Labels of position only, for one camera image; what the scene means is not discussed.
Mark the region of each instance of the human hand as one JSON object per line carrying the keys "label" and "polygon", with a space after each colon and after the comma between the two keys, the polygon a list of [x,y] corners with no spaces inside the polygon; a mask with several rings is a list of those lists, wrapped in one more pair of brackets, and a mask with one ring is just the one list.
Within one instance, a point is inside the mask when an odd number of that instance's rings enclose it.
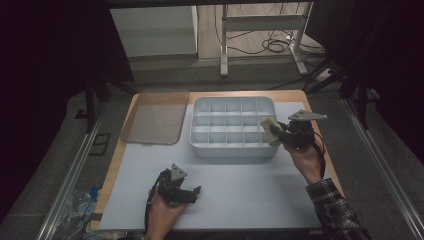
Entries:
{"label": "human hand", "polygon": [[322,181],[321,162],[318,152],[314,147],[309,146],[305,149],[296,149],[287,144],[283,144],[283,146],[290,153],[294,165],[309,185]]}
{"label": "human hand", "polygon": [[186,207],[187,204],[180,204],[176,208],[170,208],[159,193],[155,192],[150,205],[147,239],[164,239]]}

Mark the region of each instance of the black cable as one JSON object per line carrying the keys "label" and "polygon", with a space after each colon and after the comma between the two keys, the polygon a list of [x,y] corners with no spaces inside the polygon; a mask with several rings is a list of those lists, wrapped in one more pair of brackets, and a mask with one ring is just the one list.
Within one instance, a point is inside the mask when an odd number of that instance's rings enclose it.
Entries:
{"label": "black cable", "polygon": [[264,48],[264,49],[260,50],[259,52],[246,52],[244,50],[241,50],[241,49],[235,48],[235,47],[227,47],[227,48],[228,49],[233,49],[233,50],[236,50],[236,51],[245,53],[245,54],[250,54],[250,55],[256,55],[256,54],[259,54],[259,53],[263,53],[263,52],[265,52],[267,50],[266,48]]}
{"label": "black cable", "polygon": [[280,14],[284,13],[284,10],[286,10],[287,4],[288,3],[286,3],[286,5],[284,5],[284,3],[283,3],[284,7],[283,7],[283,5],[281,5]]}
{"label": "black cable", "polygon": [[300,45],[304,46],[304,47],[308,47],[308,48],[322,48],[322,49],[324,49],[324,47],[309,46],[309,45],[305,45],[305,44],[300,44]]}
{"label": "black cable", "polygon": [[246,15],[246,14],[244,14],[243,10],[241,9],[241,4],[240,4],[240,11],[243,13],[243,15]]}
{"label": "black cable", "polygon": [[319,139],[321,140],[321,144],[322,144],[322,154],[326,153],[326,149],[325,149],[325,143],[324,143],[324,139],[322,139],[321,135],[319,135],[317,132],[314,132],[315,135],[317,135],[319,137]]}
{"label": "black cable", "polygon": [[299,52],[301,52],[303,55],[307,55],[307,56],[315,56],[315,57],[326,57],[327,56],[326,52],[321,52],[321,53],[309,52],[309,51],[306,51],[302,48],[299,48]]}
{"label": "black cable", "polygon": [[300,2],[297,3],[297,8],[296,8],[296,13],[295,14],[297,14],[297,10],[299,10],[299,5],[300,5]]}
{"label": "black cable", "polygon": [[321,174],[321,178],[324,178],[325,166],[326,166],[324,153],[321,151],[321,149],[319,148],[316,142],[312,142],[311,144],[312,144],[312,147],[315,149],[315,151],[317,151],[318,153],[318,158],[320,161],[320,174]]}
{"label": "black cable", "polygon": [[[280,49],[280,50],[274,50],[274,49],[271,48],[272,46],[279,46],[279,47],[282,47],[282,49]],[[268,39],[266,39],[266,40],[264,40],[262,42],[262,47],[264,49],[268,49],[270,52],[273,52],[273,53],[282,53],[289,46],[290,46],[290,42],[283,41],[283,40],[278,40],[278,39],[273,39],[273,38],[268,38]]]}
{"label": "black cable", "polygon": [[236,35],[236,36],[231,36],[231,37],[227,36],[227,39],[233,39],[233,38],[241,37],[243,35],[246,35],[246,34],[249,34],[249,33],[252,33],[252,32],[255,32],[255,31],[248,31],[248,32],[244,32],[244,33],[241,33],[239,35]]}
{"label": "black cable", "polygon": [[274,3],[274,5],[272,6],[272,8],[268,11],[268,15],[272,12],[272,9],[274,9],[277,6],[276,3]]}
{"label": "black cable", "polygon": [[158,185],[160,179],[165,174],[165,172],[166,172],[166,170],[162,171],[159,174],[159,177],[156,179],[155,184],[153,184],[152,189],[149,192],[149,197],[147,198],[146,210],[144,211],[144,228],[146,230],[146,233],[147,233],[147,229],[149,228],[149,213],[150,213],[150,206],[152,204],[152,199],[153,199],[153,196],[155,195],[157,185]]}
{"label": "black cable", "polygon": [[280,85],[275,86],[275,87],[272,87],[272,88],[268,88],[267,90],[273,90],[273,89],[276,89],[276,88],[279,88],[279,87],[283,87],[283,86],[286,86],[286,85],[289,85],[289,84],[292,84],[292,83],[295,83],[295,82],[299,82],[299,81],[302,81],[306,77],[308,77],[308,76],[303,76],[303,77],[298,78],[298,79],[295,79],[293,81],[286,82],[286,83],[280,84]]}

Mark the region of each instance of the organizer compartment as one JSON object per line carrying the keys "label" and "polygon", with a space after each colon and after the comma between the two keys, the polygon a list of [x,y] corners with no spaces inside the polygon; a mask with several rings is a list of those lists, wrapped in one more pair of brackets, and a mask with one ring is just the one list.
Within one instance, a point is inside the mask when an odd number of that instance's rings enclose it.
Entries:
{"label": "organizer compartment", "polygon": [[260,126],[276,119],[268,97],[202,97],[195,101],[190,143],[199,157],[273,157]]}

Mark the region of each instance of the wall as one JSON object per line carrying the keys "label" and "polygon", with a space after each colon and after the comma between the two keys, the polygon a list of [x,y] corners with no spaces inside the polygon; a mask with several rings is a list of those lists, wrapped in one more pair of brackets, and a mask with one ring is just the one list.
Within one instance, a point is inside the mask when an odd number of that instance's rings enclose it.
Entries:
{"label": "wall", "polygon": [[197,52],[196,7],[112,9],[127,57]]}

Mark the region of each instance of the cable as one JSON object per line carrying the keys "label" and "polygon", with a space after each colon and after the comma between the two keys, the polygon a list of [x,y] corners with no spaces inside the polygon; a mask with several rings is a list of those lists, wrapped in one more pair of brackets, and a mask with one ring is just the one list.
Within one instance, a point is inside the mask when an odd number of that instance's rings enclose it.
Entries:
{"label": "cable", "polygon": [[322,139],[321,135],[319,135],[317,132],[314,132],[315,135],[317,135],[319,137],[319,139],[321,140],[321,144],[322,144],[322,154],[326,153],[326,149],[325,149],[325,143],[324,143],[324,139]]}
{"label": "cable", "polygon": [[241,34],[239,34],[239,35],[236,35],[236,36],[231,36],[231,37],[228,37],[228,36],[227,36],[227,39],[238,38],[238,37],[241,37],[241,36],[243,36],[243,35],[246,35],[246,34],[249,34],[249,33],[252,33],[252,32],[255,32],[255,31],[248,31],[248,32],[244,32],[244,33],[241,33]]}
{"label": "cable", "polygon": [[241,50],[241,49],[235,48],[235,47],[227,47],[227,48],[228,49],[233,49],[233,50],[236,50],[236,51],[245,53],[245,54],[250,54],[250,55],[256,55],[256,54],[259,54],[259,53],[263,53],[263,52],[265,52],[267,50],[266,48],[264,48],[264,49],[260,50],[259,52],[246,52],[244,50]]}
{"label": "cable", "polygon": [[299,82],[299,81],[302,81],[306,77],[308,77],[308,76],[303,76],[303,77],[298,78],[298,79],[295,79],[293,81],[286,82],[286,83],[280,84],[280,85],[275,86],[275,87],[272,87],[272,88],[268,88],[267,90],[273,90],[273,89],[276,89],[276,88],[279,88],[279,87],[283,87],[283,86],[286,86],[286,85],[289,85],[289,84],[292,84],[292,83],[295,83],[295,82]]}
{"label": "cable", "polygon": [[302,45],[304,47],[308,47],[308,48],[322,48],[322,49],[325,49],[324,47],[309,46],[309,45],[305,45],[305,44],[300,44],[300,45]]}
{"label": "cable", "polygon": [[152,199],[153,199],[153,196],[155,195],[158,183],[159,183],[160,179],[165,175],[165,173],[166,173],[166,170],[162,171],[159,174],[158,178],[156,179],[155,183],[152,186],[152,189],[149,192],[149,197],[147,198],[146,210],[144,211],[144,227],[145,227],[146,232],[147,232],[147,229],[149,228],[150,205],[152,204]]}
{"label": "cable", "polygon": [[213,15],[215,17],[215,33],[216,33],[216,37],[218,38],[218,42],[222,45],[221,39],[219,39],[218,27],[216,26],[216,5],[213,6]]}
{"label": "cable", "polygon": [[240,11],[243,13],[243,15],[246,15],[244,12],[243,12],[243,9],[241,9],[241,4],[240,4]]}
{"label": "cable", "polygon": [[321,178],[324,178],[325,165],[326,165],[324,153],[321,151],[321,149],[319,148],[319,146],[316,142],[312,142],[311,145],[315,149],[315,151],[317,151],[317,153],[318,153],[318,157],[319,157],[319,161],[320,161],[320,168],[321,168],[320,169]]}
{"label": "cable", "polygon": [[[280,49],[280,50],[274,50],[274,49],[271,49],[272,46],[279,46],[282,49]],[[290,42],[283,41],[283,40],[278,40],[278,39],[273,39],[273,38],[268,38],[268,39],[266,39],[266,40],[264,40],[262,42],[262,47],[264,49],[268,49],[270,52],[273,52],[273,53],[282,53],[289,46],[290,46]]]}
{"label": "cable", "polygon": [[299,52],[301,52],[303,55],[308,55],[308,56],[315,56],[315,57],[326,57],[327,56],[326,52],[321,52],[321,53],[309,52],[309,51],[306,51],[302,48],[299,48]]}
{"label": "cable", "polygon": [[295,14],[297,14],[297,10],[299,10],[299,5],[300,5],[300,2],[297,3],[297,8],[296,8],[296,13]]}

